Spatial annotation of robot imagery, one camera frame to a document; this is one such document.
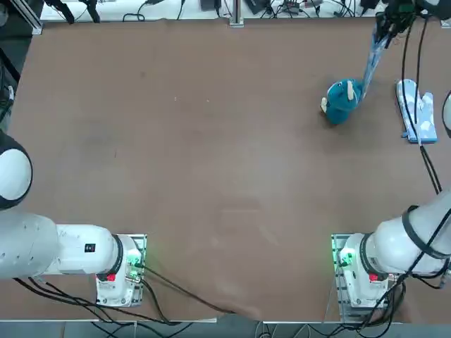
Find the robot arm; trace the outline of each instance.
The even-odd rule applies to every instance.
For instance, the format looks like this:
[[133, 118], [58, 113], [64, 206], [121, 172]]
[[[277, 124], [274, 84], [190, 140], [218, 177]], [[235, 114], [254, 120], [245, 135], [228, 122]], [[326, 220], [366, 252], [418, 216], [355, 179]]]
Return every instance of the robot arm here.
[[95, 274], [97, 302], [140, 305], [143, 271], [135, 265], [144, 265], [145, 235], [134, 239], [96, 225], [56, 225], [16, 211], [30, 190], [32, 173], [24, 148], [0, 132], [0, 280]]

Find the cable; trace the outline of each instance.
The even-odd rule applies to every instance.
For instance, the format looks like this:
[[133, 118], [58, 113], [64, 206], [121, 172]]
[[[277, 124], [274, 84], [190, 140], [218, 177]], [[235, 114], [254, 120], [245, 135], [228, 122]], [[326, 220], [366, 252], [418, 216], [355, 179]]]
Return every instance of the cable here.
[[171, 321], [163, 314], [163, 311], [161, 310], [160, 304], [158, 302], [158, 299], [156, 298], [155, 295], [155, 291], [151, 288], [151, 286], [149, 285], [148, 282], [146, 282], [145, 280], [141, 280], [141, 283], [146, 287], [147, 291], [149, 291], [150, 296], [152, 298], [152, 300], [154, 301], [154, 305], [156, 308], [156, 312], [158, 312], [160, 318], [166, 323], [166, 324], [171, 324]]
[[[407, 56], [407, 46], [409, 44], [410, 32], [412, 31], [412, 27], [413, 27], [415, 19], [416, 18], [414, 18], [412, 20], [412, 23], [409, 26], [409, 29], [408, 29], [407, 35], [406, 35], [406, 40], [404, 42], [404, 51], [402, 53], [401, 84], [402, 84], [402, 96], [403, 96], [404, 106], [405, 106], [406, 111], [407, 111], [407, 117], [409, 118], [409, 123], [412, 126], [412, 130], [414, 131], [415, 137], [416, 137], [418, 143], [420, 144], [421, 140], [419, 139], [419, 136], [418, 136], [418, 134], [416, 132], [416, 127], [415, 127], [416, 125], [412, 121], [412, 117], [411, 117], [410, 112], [409, 112], [409, 107], [407, 105], [406, 89], [405, 89], [405, 83], [404, 83], [404, 80], [405, 80], [405, 64], [406, 64], [406, 56]], [[428, 21], [428, 17], [425, 18], [423, 31], [421, 33], [422, 37], [424, 36], [424, 32], [425, 32], [425, 29], [426, 29], [426, 26], [427, 26], [427, 21]], [[420, 43], [419, 50], [421, 50], [421, 45], [423, 44], [423, 39], [420, 39], [419, 43]], [[417, 81], [417, 86], [416, 86], [416, 94], [415, 94], [415, 100], [414, 100], [414, 114], [416, 114], [416, 105], [417, 105], [418, 91], [419, 91], [418, 81], [419, 81], [419, 73], [420, 73], [419, 69], [420, 69], [420, 65], [421, 65], [420, 61], [421, 60], [418, 59], [417, 63], [416, 63], [416, 70], [417, 70], [417, 72], [416, 72], [416, 81]], [[426, 170], [428, 171], [429, 178], [431, 179], [431, 182], [432, 182], [433, 188], [435, 190], [435, 193], [439, 194], [442, 191], [442, 186], [440, 184], [440, 180], [438, 179], [438, 175], [437, 175], [437, 172], [435, 171], [435, 168], [434, 168], [434, 166], [432, 164], [432, 161], [429, 158], [428, 152], [427, 152], [426, 148], [423, 145], [420, 146], [420, 152], [421, 152], [421, 157], [423, 158], [424, 165], [426, 166]]]
[[[108, 315], [108, 313], [106, 313], [106, 311], [105, 311], [103, 308], [101, 308], [101, 306], [99, 306], [99, 304], [94, 304], [94, 303], [92, 303], [92, 302], [90, 302], [90, 301], [88, 301], [88, 300], [86, 300], [86, 299], [80, 298], [80, 297], [74, 297], [74, 296], [71, 296], [70, 294], [67, 294], [67, 293], [63, 292], [62, 290], [60, 290], [59, 288], [55, 287], [54, 285], [52, 285], [52, 284], [49, 283], [49, 282], [45, 282], [45, 284], [47, 284], [47, 285], [49, 285], [50, 287], [54, 288], [57, 292], [53, 292], [53, 291], [51, 291], [51, 290], [48, 290], [48, 289], [46, 289], [46, 288], [40, 286], [40, 285], [37, 284], [31, 277], [29, 277], [29, 280], [31, 281], [31, 283], [32, 283], [34, 286], [36, 286], [36, 288], [38, 288], [38, 289], [42, 290], [43, 292], [46, 292], [46, 293], [47, 293], [47, 295], [45, 295], [45, 294], [39, 294], [39, 295], [42, 295], [42, 296], [44, 296], [45, 298], [50, 298], [50, 299], [53, 299], [53, 300], [61, 301], [62, 303], [68, 303], [68, 302], [62, 301], [62, 299], [57, 299], [56, 297], [49, 296], [49, 294], [59, 295], [59, 296], [65, 297], [65, 298], [72, 299], [72, 300], [76, 303], [76, 305], [79, 305], [79, 306], [82, 306], [83, 308], [86, 308], [89, 312], [91, 312], [93, 315], [95, 315], [95, 316], [96, 316], [100, 321], [102, 321], [103, 323], [113, 323], [113, 324], [119, 325], [120, 327], [118, 327], [118, 328], [117, 328], [116, 330], [114, 330], [113, 332], [108, 332], [108, 331], [106, 331], [105, 329], [101, 328], [100, 326], [96, 325], [95, 323], [92, 323], [95, 327], [97, 327], [97, 328], [100, 329], [101, 331], [107, 333], [107, 334], [108, 334], [108, 337], [116, 337], [114, 334], [115, 334], [117, 331], [119, 331], [120, 328], [125, 327], [125, 326], [129, 326], [129, 325], [132, 325], [132, 324], [133, 324], [133, 323], [119, 323], [119, 322], [115, 321], [113, 318], [111, 318], [111, 317]], [[21, 284], [22, 286], [25, 286], [25, 285], [26, 285], [26, 286], [27, 286], [27, 289], [32, 289], [32, 287], [31, 287], [30, 285], [27, 285], [27, 284], [24, 283], [23, 281], [19, 282], [19, 284]], [[89, 306], [93, 306], [93, 307], [95, 307], [95, 308], [98, 308], [100, 311], [102, 311], [102, 312], [106, 315], [106, 317], [109, 319], [109, 321], [107, 321], [107, 320], [103, 319], [102, 317], [100, 317], [100, 316], [99, 316], [98, 314], [96, 314], [92, 309], [90, 309]], [[169, 322], [169, 323], [166, 323], [166, 324], [171, 325], [171, 326], [174, 326], [174, 325], [178, 325], [179, 323], [176, 323], [176, 322]], [[143, 324], [143, 323], [138, 323], [137, 325], [138, 325], [138, 326], [141, 326], [141, 327], [145, 327], [146, 329], [152, 331], [155, 335], [157, 335], [157, 336], [160, 337], [160, 338], [169, 338], [169, 337], [174, 337], [174, 336], [176, 336], [177, 334], [181, 333], [182, 331], [185, 331], [185, 330], [186, 330], [188, 327], [190, 327], [192, 324], [193, 324], [193, 323], [189, 323], [189, 324], [186, 325], [184, 328], [178, 330], [177, 332], [174, 332], [173, 334], [169, 335], [168, 337], [164, 337], [159, 331], [157, 331], [157, 330], [155, 330], [153, 327], [150, 327], [150, 326], [145, 325], [145, 324]]]
[[310, 0], [310, 2], [313, 8], [315, 8], [316, 16], [319, 18], [319, 6], [318, 7], [315, 6], [314, 0]]
[[196, 294], [193, 294], [192, 292], [187, 291], [186, 289], [183, 289], [180, 285], [170, 281], [168, 278], [160, 275], [157, 271], [152, 270], [151, 268], [148, 268], [145, 265], [141, 265], [141, 264], [136, 264], [135, 265], [138, 268], [144, 268], [145, 270], [149, 271], [151, 274], [156, 275], [158, 278], [160, 278], [161, 280], [163, 280], [164, 282], [168, 283], [169, 285], [171, 285], [172, 287], [175, 287], [178, 291], [190, 296], [191, 298], [197, 300], [198, 302], [208, 306], [209, 308], [212, 308], [218, 312], [222, 312], [222, 313], [229, 313], [229, 314], [235, 314], [234, 311], [230, 311], [230, 310], [226, 310], [224, 308], [220, 308], [219, 306], [213, 305], [212, 303], [209, 303], [208, 301], [200, 298], [199, 296], [197, 296]]
[[138, 8], [138, 12], [136, 12], [136, 13], [126, 13], [126, 14], [124, 14], [124, 16], [122, 17], [122, 22], [124, 23], [124, 22], [125, 22], [125, 18], [127, 18], [128, 16], [136, 16], [136, 19], [137, 19], [138, 21], [140, 21], [140, 22], [145, 21], [145, 20], [146, 20], [146, 17], [143, 16], [143, 15], [140, 13], [140, 11], [141, 11], [142, 8], [143, 8], [144, 6], [146, 6], [146, 5], [150, 5], [150, 4], [148, 4], [147, 1], [145, 1], [145, 2], [143, 2], [143, 3], [141, 4], [141, 6]]
[[185, 327], [181, 328], [180, 330], [175, 331], [173, 334], [170, 334], [170, 335], [166, 336], [166, 338], [172, 338], [172, 337], [176, 336], [177, 334], [179, 334], [179, 333], [185, 331], [187, 328], [189, 328], [189, 327], [190, 327], [191, 325], [193, 325], [193, 324], [194, 324], [194, 323], [189, 323], [188, 325], [186, 325]]
[[83, 13], [81, 13], [81, 14], [74, 20], [74, 23], [76, 23], [76, 22], [78, 21], [78, 19], [80, 19], [80, 18], [83, 16], [83, 14], [86, 13], [86, 11], [87, 11], [87, 8], [85, 8], [85, 10], [83, 11]]
[[116, 336], [115, 333], [116, 333], [117, 331], [119, 331], [119, 329], [121, 329], [121, 328], [123, 327], [123, 326], [120, 326], [120, 327], [118, 327], [118, 328], [116, 329], [116, 331], [114, 331], [114, 332], [108, 332], [108, 331], [106, 331], [104, 328], [98, 326], [98, 325], [97, 325], [96, 323], [94, 323], [94, 322], [91, 322], [91, 324], [93, 324], [93, 326], [97, 327], [99, 330], [101, 330], [101, 331], [103, 331], [104, 333], [106, 333], [106, 334], [108, 335], [107, 338], [109, 338], [109, 337], [118, 338], [118, 336]]
[[304, 11], [303, 9], [300, 9], [299, 11], [300, 11], [301, 13], [307, 15], [308, 18], [311, 18], [311, 16], [310, 16], [306, 11]]
[[327, 0], [327, 1], [332, 1], [332, 2], [335, 2], [336, 4], [339, 4], [340, 6], [342, 6], [342, 8], [343, 7], [346, 8], [346, 10], [349, 12], [350, 16], [354, 16], [355, 17], [355, 13], [354, 13], [354, 15], [352, 15], [351, 8], [346, 6], [346, 4], [344, 4], [343, 2], [339, 2], [339, 1], [336, 1], [336, 0]]
[[94, 303], [92, 303], [92, 302], [90, 302], [90, 301], [87, 301], [86, 299], [83, 299], [83, 298], [79, 298], [79, 297], [74, 297], [74, 296], [71, 296], [71, 295], [69, 295], [69, 294], [67, 294], [67, 293], [65, 293], [65, 292], [63, 292], [62, 290], [60, 290], [59, 288], [57, 288], [57, 287], [55, 287], [53, 284], [51, 284], [51, 283], [48, 283], [48, 282], [44, 282], [45, 284], [47, 284], [47, 285], [49, 285], [51, 288], [53, 288], [53, 289], [55, 289], [57, 292], [53, 292], [53, 291], [51, 291], [51, 290], [48, 290], [48, 289], [46, 289], [46, 288], [44, 288], [44, 287], [42, 287], [42, 286], [40, 286], [38, 283], [36, 283], [35, 282], [35, 280], [33, 279], [33, 278], [31, 278], [31, 277], [29, 277], [28, 278], [29, 279], [29, 281], [31, 281], [31, 283], [36, 287], [36, 288], [38, 288], [39, 290], [41, 290], [41, 291], [43, 291], [43, 292], [46, 292], [47, 294], [53, 294], [53, 295], [56, 295], [56, 296], [64, 296], [64, 298], [69, 298], [69, 299], [71, 299], [71, 300], [73, 300], [75, 303], [77, 303], [79, 306], [82, 306], [83, 308], [86, 308], [90, 313], [92, 313], [94, 316], [96, 316], [100, 321], [102, 321], [102, 322], [105, 322], [105, 323], [114, 323], [114, 324], [117, 324], [117, 325], [120, 325], [120, 323], [119, 322], [116, 322], [103, 308], [99, 308], [99, 310], [110, 320], [110, 322], [106, 322], [105, 321], [105, 319], [103, 319], [102, 317], [100, 317], [97, 313], [95, 313], [93, 310], [91, 310], [89, 307], [88, 307], [88, 305], [89, 306], [93, 306], [93, 307], [97, 307], [97, 305], [96, 304], [94, 304]]
[[418, 102], [418, 92], [420, 88], [420, 65], [421, 65], [421, 49], [423, 46], [423, 39], [424, 39], [424, 33], [426, 32], [426, 26], [428, 25], [429, 17], [426, 16], [424, 19], [424, 25], [423, 30], [421, 31], [421, 37], [420, 42], [418, 45], [418, 56], [416, 57], [416, 91], [415, 91], [415, 107], [414, 107], [414, 122], [415, 125], [418, 123], [418, 120], [416, 119], [416, 103]]
[[308, 338], [310, 338], [310, 334], [311, 334], [311, 332], [310, 332], [310, 326], [308, 326], [307, 324], [303, 324], [303, 326], [301, 326], [301, 328], [298, 329], [298, 331], [295, 333], [295, 335], [294, 335], [292, 338], [296, 338], [297, 335], [298, 335], [299, 333], [301, 333], [303, 329], [305, 329], [305, 327], [307, 327], [307, 328], [309, 329], [309, 336], [308, 336]]
[[[51, 295], [42, 293], [42, 292], [40, 292], [40, 291], [37, 291], [36, 289], [34, 289], [33, 287], [31, 287], [30, 285], [28, 285], [28, 284], [25, 283], [24, 281], [20, 280], [19, 278], [14, 278], [14, 280], [15, 280], [18, 284], [22, 285], [24, 288], [26, 288], [26, 289], [28, 289], [29, 291], [31, 291], [32, 293], [37, 294], [37, 295], [39, 295], [39, 296], [43, 296], [44, 298], [48, 298], [48, 299], [51, 299], [51, 300], [54, 300], [54, 301], [59, 301], [59, 302], [61, 302], [61, 303], [66, 303], [66, 304], [69, 304], [69, 305], [78, 305], [78, 304], [75, 303], [74, 301], [68, 301], [67, 299], [64, 299], [64, 298], [58, 298], [58, 297], [51, 296]], [[154, 318], [150, 318], [150, 317], [148, 317], [148, 316], [146, 316], [146, 315], [141, 315], [141, 314], [139, 314], [139, 313], [133, 313], [133, 312], [130, 312], [130, 311], [126, 311], [126, 310], [123, 310], [122, 308], [114, 308], [114, 307], [111, 307], [111, 306], [105, 306], [105, 305], [102, 305], [102, 304], [95, 304], [95, 308], [98, 308], [98, 309], [100, 309], [100, 308], [107, 308], [107, 309], [109, 309], [109, 310], [111, 310], [111, 311], [116, 311], [116, 312], [124, 313], [124, 314], [126, 314], [126, 315], [131, 315], [131, 316], [134, 316], [134, 317], [136, 317], [136, 318], [141, 318], [141, 319], [145, 319], [145, 320], [150, 320], [150, 321], [155, 322], [155, 323], [165, 324], [165, 323], [164, 323], [163, 321], [161, 321], [161, 320], [157, 320], [157, 319], [154, 319]]]
[[226, 0], [224, 0], [224, 4], [225, 4], [225, 7], [227, 8], [228, 15], [230, 15], [230, 17], [233, 17], [233, 14], [232, 14], [232, 12], [230, 11], [230, 8], [228, 7], [228, 4], [227, 4], [227, 1], [226, 1]]
[[180, 20], [180, 16], [182, 15], [183, 5], [185, 4], [185, 0], [180, 0], [180, 10], [178, 11], [177, 20]]

